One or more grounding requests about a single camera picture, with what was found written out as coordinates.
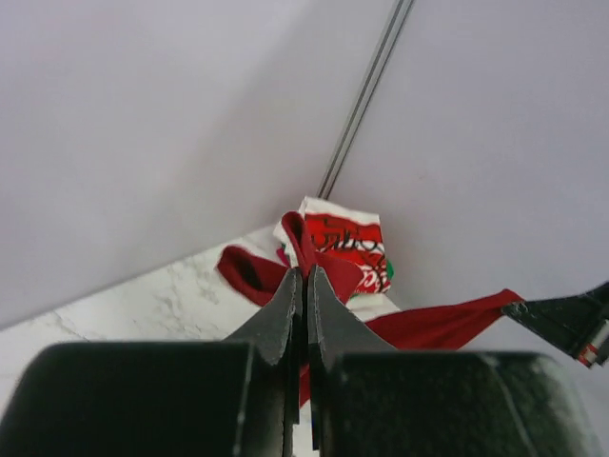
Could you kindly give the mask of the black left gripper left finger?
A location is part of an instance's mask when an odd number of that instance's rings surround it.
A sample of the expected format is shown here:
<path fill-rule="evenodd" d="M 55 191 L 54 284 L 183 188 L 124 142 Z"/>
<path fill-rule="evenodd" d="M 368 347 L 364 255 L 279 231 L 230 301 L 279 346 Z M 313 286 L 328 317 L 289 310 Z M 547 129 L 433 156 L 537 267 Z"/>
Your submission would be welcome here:
<path fill-rule="evenodd" d="M 5 456 L 288 456 L 299 407 L 303 277 L 221 341 L 64 343 L 27 366 Z"/>

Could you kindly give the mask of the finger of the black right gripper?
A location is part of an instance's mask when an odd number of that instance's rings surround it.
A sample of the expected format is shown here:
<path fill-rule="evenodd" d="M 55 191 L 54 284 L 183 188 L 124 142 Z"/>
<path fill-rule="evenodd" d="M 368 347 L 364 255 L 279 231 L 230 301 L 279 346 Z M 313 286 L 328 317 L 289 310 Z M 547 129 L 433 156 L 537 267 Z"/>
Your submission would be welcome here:
<path fill-rule="evenodd" d="M 608 285 L 566 297 L 517 301 L 504 316 L 586 367 L 608 360 Z"/>

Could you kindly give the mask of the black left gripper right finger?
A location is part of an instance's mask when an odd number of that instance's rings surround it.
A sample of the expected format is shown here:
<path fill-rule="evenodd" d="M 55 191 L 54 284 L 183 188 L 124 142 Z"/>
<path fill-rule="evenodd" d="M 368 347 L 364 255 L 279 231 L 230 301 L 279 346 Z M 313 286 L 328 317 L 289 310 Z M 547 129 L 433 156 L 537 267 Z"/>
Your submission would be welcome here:
<path fill-rule="evenodd" d="M 323 456 L 599 456 L 560 365 L 535 352 L 399 350 L 307 286 L 312 445 Z"/>

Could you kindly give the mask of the dark red t-shirt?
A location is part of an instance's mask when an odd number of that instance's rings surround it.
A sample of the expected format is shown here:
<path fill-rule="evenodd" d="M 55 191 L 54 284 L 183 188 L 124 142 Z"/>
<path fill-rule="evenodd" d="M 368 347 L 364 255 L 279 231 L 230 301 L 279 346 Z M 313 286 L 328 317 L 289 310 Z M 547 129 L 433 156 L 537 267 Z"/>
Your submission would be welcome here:
<path fill-rule="evenodd" d="M 351 233 L 361 235 L 365 241 L 379 242 L 378 224 L 356 228 L 353 222 L 327 213 L 303 217 L 290 211 L 282 217 L 281 226 L 295 249 L 296 264 L 303 277 L 308 277 L 313 266 L 322 267 L 344 304 L 364 278 L 362 267 L 377 267 L 386 262 L 380 253 L 331 247 Z M 233 289 L 259 307 L 271 300 L 287 272 L 286 266 L 238 246 L 224 248 L 217 269 Z M 458 349 L 501 318 L 503 307 L 520 299 L 516 292 L 504 289 L 461 304 L 394 312 L 365 324 L 398 349 Z"/>

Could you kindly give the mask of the folded green t-shirt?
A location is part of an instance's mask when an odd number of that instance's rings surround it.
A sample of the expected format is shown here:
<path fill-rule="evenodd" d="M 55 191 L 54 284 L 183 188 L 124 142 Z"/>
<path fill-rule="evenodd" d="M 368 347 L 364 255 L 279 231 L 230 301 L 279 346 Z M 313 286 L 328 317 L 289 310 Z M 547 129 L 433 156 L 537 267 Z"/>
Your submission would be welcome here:
<path fill-rule="evenodd" d="M 389 281 L 391 281 L 395 275 L 395 270 L 394 270 L 393 264 L 391 263 L 391 261 L 389 259 L 387 259 L 385 261 L 385 270 L 386 270 L 387 279 Z"/>

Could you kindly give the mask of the folded coca-cola t-shirt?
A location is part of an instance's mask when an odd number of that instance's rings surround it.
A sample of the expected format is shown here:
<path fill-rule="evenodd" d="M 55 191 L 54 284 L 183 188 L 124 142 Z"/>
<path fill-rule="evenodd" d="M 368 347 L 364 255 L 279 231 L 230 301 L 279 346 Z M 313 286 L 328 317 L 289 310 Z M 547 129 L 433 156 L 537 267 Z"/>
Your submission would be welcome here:
<path fill-rule="evenodd" d="M 378 214 L 317 212 L 307 213 L 304 220 L 318 251 L 347 260 L 363 272 L 357 294 L 385 293 L 390 289 L 391 281 L 385 270 L 388 258 Z"/>

